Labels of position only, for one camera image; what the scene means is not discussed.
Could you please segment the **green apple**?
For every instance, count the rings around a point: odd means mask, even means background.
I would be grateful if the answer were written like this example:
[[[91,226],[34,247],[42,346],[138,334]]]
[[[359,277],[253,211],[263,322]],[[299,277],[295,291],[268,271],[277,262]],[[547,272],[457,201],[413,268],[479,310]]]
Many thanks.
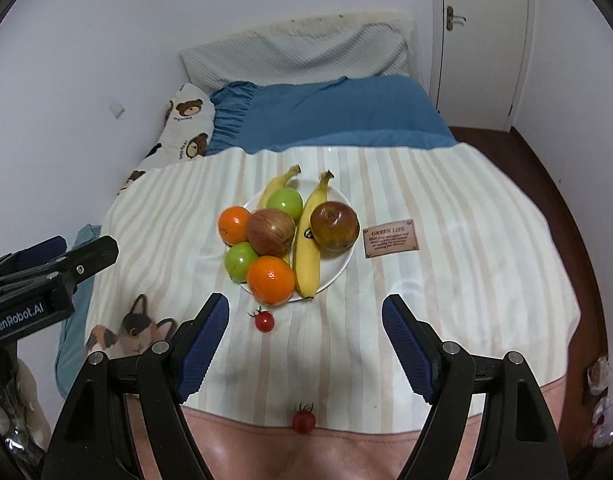
[[[224,266],[229,278],[237,283],[245,283],[251,264],[255,263],[259,256],[249,242],[230,247],[224,257]]]
[[[298,222],[303,212],[303,198],[295,188],[284,186],[268,197],[265,207],[283,211]]]

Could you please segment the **orange fruit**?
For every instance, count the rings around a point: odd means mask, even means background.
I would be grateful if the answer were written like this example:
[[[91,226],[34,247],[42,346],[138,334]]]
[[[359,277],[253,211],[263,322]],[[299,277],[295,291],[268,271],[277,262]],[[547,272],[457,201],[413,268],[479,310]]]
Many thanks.
[[[234,246],[248,240],[247,226],[252,214],[242,206],[224,209],[218,217],[218,234],[228,246]]]
[[[247,285],[261,304],[276,307],[291,298],[296,289],[296,278],[284,259],[262,256],[249,266]]]

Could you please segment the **cherry tomato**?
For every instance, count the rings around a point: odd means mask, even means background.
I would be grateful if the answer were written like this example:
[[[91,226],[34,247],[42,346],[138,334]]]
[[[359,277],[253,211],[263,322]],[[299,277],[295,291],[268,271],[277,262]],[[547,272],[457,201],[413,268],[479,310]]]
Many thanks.
[[[261,333],[267,334],[275,327],[274,315],[272,315],[270,311],[264,310],[261,307],[258,307],[253,312],[249,312],[249,316],[252,318],[256,329]]]
[[[294,408],[291,427],[297,434],[310,434],[316,427],[314,404],[302,404]]]

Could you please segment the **small yellow banana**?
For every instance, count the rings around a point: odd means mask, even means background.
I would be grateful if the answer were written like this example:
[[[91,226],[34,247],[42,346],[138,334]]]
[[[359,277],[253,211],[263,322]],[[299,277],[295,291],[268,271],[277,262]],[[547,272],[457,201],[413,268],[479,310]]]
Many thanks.
[[[279,176],[274,177],[272,180],[269,180],[267,185],[265,186],[261,197],[258,201],[258,208],[264,209],[270,197],[281,188],[284,188],[290,179],[297,177],[301,172],[301,167],[299,165],[291,166],[286,172],[283,174],[279,174]]]

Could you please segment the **large yellow banana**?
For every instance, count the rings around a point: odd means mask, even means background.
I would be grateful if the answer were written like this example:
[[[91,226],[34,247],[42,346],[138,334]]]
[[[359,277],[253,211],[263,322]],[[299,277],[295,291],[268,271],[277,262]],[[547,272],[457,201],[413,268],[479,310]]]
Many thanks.
[[[293,250],[293,271],[296,289],[304,299],[315,297],[320,280],[320,249],[311,229],[315,209],[328,200],[329,182],[335,176],[330,170],[323,172],[304,205],[296,233]]]

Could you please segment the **dark red apple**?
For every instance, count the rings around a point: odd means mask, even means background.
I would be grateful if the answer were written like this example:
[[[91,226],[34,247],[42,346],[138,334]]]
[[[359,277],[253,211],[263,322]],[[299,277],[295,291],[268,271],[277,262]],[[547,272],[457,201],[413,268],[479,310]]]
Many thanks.
[[[345,203],[328,200],[311,214],[311,230],[315,242],[328,252],[345,252],[359,235],[355,210]]]

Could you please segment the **teddy bear print pillow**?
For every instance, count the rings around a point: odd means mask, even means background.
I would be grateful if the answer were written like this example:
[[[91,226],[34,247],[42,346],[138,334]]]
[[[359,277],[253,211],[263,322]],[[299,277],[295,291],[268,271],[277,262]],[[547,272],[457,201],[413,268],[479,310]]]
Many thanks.
[[[145,159],[120,188],[124,191],[151,169],[203,157],[214,131],[215,107],[206,92],[187,82],[169,102],[164,128]]]

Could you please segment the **brown fabric label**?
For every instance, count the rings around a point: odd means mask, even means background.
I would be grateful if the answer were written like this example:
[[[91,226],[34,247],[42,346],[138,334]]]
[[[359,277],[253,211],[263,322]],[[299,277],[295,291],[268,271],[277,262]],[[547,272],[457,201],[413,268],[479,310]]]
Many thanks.
[[[363,242],[367,259],[399,252],[416,252],[419,249],[413,219],[369,226],[363,230]]]

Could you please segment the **white ceramic plate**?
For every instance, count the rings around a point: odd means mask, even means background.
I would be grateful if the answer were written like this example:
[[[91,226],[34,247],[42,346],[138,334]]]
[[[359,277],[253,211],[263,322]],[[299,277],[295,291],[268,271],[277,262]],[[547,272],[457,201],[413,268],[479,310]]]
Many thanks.
[[[299,192],[304,198],[307,199],[307,196],[311,194],[316,188],[317,180],[314,179],[297,179],[291,181],[288,184],[288,188],[294,188],[297,192]],[[256,194],[252,194],[248,200],[246,200],[242,206],[249,209],[251,212],[253,211],[253,206],[259,201],[259,198],[262,196],[262,191],[256,192]],[[343,193],[339,190],[336,190],[331,186],[329,188],[329,192],[327,197],[330,197],[331,200],[338,200],[346,205],[351,205],[349,200]],[[291,247],[291,252],[289,255],[290,263],[293,261],[293,246]],[[331,285],[344,271],[346,266],[349,264],[349,260],[353,256],[353,246],[349,248],[346,252],[324,252],[323,256],[320,257],[320,283],[317,288],[317,294],[325,290],[329,285]],[[241,287],[252,295],[251,289],[248,284],[241,284]],[[298,294],[297,289],[293,292],[292,296],[288,298],[287,302],[301,301],[303,298]]]

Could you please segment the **striped cream blanket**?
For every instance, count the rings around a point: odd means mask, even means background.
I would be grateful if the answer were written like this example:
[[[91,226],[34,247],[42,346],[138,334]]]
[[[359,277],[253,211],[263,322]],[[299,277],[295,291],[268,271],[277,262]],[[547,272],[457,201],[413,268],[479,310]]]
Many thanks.
[[[218,216],[299,165],[330,170],[363,228],[413,219],[419,249],[365,257],[314,299],[274,312],[263,334],[256,300],[223,266]],[[480,152],[450,148],[239,148],[148,171],[122,192],[102,232],[120,255],[97,275],[86,333],[117,330],[145,295],[151,318],[193,318],[212,292],[230,304],[227,332],[185,410],[218,479],[393,479],[428,405],[409,388],[381,321],[398,294],[445,340],[500,358],[518,351],[542,385],[562,377],[579,305],[544,216]],[[314,404],[297,434],[294,408]]]

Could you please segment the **grey striped pillow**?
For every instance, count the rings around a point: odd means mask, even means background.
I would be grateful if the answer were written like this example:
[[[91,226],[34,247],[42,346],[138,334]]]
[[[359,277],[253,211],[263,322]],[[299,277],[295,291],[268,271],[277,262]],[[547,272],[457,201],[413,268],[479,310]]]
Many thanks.
[[[417,24],[396,12],[295,18],[180,51],[190,82],[213,92],[235,81],[315,84],[403,75],[420,82]]]

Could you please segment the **white door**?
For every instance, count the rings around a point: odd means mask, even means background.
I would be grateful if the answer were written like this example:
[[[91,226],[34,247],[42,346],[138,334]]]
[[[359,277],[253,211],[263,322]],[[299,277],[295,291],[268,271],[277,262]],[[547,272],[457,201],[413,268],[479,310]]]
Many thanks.
[[[446,7],[467,23],[446,30]],[[434,0],[432,95],[452,127],[506,131],[523,83],[531,0]]]

